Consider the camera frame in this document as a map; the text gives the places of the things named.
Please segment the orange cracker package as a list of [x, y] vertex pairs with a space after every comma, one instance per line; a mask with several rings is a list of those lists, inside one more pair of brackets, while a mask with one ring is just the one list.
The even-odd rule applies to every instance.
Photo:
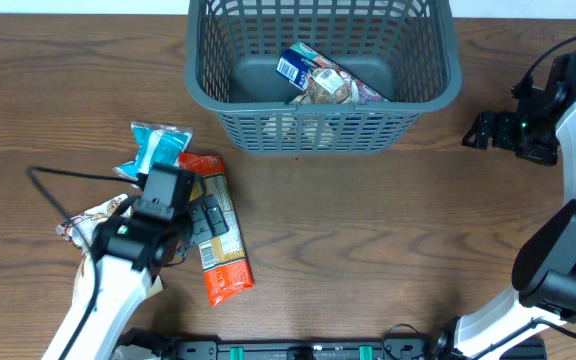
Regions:
[[213, 195], [228, 231], [198, 245], [210, 305], [215, 307], [234, 295], [254, 287], [234, 203], [220, 155], [181, 153], [178, 165], [204, 178], [206, 192]]

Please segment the beige snack bag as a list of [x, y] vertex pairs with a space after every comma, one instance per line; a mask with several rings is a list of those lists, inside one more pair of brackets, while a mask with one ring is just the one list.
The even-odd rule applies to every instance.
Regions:
[[[309, 75], [305, 92], [297, 95], [290, 104], [350, 104], [358, 103], [359, 100], [357, 82], [349, 73], [344, 70], [319, 68]], [[270, 139], [276, 139], [278, 131], [286, 145], [300, 136], [305, 150], [329, 148], [333, 142], [333, 127], [327, 121], [305, 120], [302, 128], [298, 129], [296, 118], [284, 115], [280, 125], [275, 117], [271, 117], [262, 128], [262, 134]]]

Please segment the blue tissue multipack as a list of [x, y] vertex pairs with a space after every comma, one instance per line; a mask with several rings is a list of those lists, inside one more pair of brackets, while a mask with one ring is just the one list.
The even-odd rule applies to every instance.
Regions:
[[[294, 43], [281, 53], [276, 72], [295, 86], [303, 94], [307, 88], [309, 75], [315, 69], [332, 68], [334, 70], [344, 70], [341, 66], [321, 55], [308, 45], [302, 42]], [[364, 105], [372, 102], [388, 102], [388, 99], [362, 82], [350, 72], [351, 78], [357, 82], [360, 100], [358, 103]]]

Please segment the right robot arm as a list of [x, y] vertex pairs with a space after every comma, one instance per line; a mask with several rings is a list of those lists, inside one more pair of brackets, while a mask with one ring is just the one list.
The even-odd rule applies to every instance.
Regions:
[[544, 88], [525, 76], [512, 91], [514, 112], [480, 113], [466, 147], [509, 150], [521, 159], [563, 165], [564, 200], [519, 250], [511, 284], [478, 311], [452, 320], [431, 359], [544, 359], [541, 331], [576, 333], [576, 52], [558, 56]]

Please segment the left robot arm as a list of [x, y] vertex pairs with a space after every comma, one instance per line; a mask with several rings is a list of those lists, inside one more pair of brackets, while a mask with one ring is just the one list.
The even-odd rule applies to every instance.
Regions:
[[227, 232], [203, 176], [156, 163], [135, 184], [141, 195], [128, 197], [82, 242], [87, 262], [81, 281], [91, 289], [72, 302], [45, 358], [111, 358], [160, 271]]

